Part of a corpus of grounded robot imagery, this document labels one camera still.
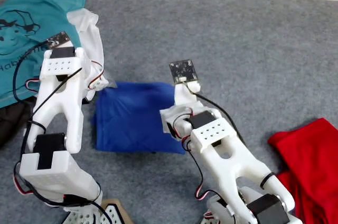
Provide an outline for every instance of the blue towel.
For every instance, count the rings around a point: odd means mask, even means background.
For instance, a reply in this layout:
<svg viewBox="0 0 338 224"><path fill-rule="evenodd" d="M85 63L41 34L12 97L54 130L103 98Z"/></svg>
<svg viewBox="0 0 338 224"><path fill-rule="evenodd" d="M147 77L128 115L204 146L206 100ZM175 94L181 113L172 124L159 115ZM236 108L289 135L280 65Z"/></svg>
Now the blue towel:
<svg viewBox="0 0 338 224"><path fill-rule="evenodd" d="M117 82L117 88L105 88L96 102L96 149L183 154L181 143L162 130L159 110L172 105L174 87L166 83Z"/></svg>

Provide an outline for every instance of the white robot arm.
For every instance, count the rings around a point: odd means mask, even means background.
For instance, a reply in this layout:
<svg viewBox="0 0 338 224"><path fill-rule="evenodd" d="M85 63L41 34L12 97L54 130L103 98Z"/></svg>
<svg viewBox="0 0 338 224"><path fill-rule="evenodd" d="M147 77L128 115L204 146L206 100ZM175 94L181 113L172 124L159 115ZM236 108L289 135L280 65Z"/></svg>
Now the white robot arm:
<svg viewBox="0 0 338 224"><path fill-rule="evenodd" d="M287 213L293 210L294 199L271 170L250 153L218 109L197 101L200 85L191 60L170 66L176 83L175 105L160 111L163 130L181 140L183 146L189 141L187 150L199 156L216 179L218 195L208 201L213 216L222 224L301 224ZM241 176L267 194L248 187L239 189L236 179ZM195 196L201 199L199 191L200 187Z"/></svg>
<svg viewBox="0 0 338 224"><path fill-rule="evenodd" d="M109 218L102 220L98 211L102 200L99 183L71 155L81 149L82 101L90 101L95 91L108 85L101 77L103 66L89 60L83 48L75 49L64 32L45 43L52 49L44 54L39 93L25 131L21 160L14 168L14 182L19 186L19 178L29 187L24 194L71 211L72 222L68 223L111 223ZM46 134L59 113L67 119L66 133Z"/></svg>

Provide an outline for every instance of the white cloth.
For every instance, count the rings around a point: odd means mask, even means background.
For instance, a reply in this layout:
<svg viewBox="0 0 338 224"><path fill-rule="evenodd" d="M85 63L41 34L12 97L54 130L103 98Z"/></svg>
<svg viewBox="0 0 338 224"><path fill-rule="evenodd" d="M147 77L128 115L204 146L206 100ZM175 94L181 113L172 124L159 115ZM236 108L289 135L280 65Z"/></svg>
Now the white cloth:
<svg viewBox="0 0 338 224"><path fill-rule="evenodd" d="M79 34L81 46L84 48L87 57L90 60L100 63L104 67L104 50L102 46L102 40L100 36L99 28L96 23L99 20L97 14L82 8L79 10L71 11L67 13L68 21L73 24ZM101 83L105 86L108 85L107 78L109 79L109 86L115 87L115 81L110 77L107 72L101 76Z"/></svg>

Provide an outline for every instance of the gray carpet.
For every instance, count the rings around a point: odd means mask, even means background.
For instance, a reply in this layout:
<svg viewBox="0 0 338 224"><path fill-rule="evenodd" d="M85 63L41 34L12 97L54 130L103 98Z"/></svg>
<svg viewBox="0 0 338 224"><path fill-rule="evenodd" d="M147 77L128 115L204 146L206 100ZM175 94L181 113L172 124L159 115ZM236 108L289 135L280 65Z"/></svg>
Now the gray carpet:
<svg viewBox="0 0 338 224"><path fill-rule="evenodd" d="M274 132L326 117L338 125L338 2L314 0L87 0L99 14L105 69L117 80L172 82L170 61L191 58L203 93L225 107L248 148L278 172ZM135 223L198 223L199 174L188 155L102 153L83 106L79 165ZM64 128L59 119L52 127ZM0 149L2 223L60 223L65 213L12 183L21 134ZM214 187L205 171L205 188Z"/></svg>

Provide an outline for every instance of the red cloth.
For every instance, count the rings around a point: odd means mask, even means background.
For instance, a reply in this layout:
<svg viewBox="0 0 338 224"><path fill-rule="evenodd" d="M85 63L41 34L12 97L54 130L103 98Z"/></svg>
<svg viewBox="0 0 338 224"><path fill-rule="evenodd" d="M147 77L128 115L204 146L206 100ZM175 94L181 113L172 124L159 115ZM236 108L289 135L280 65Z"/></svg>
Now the red cloth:
<svg viewBox="0 0 338 224"><path fill-rule="evenodd" d="M321 118L269 143L288 165L278 178L295 199L296 216L305 224L338 224L338 130Z"/></svg>

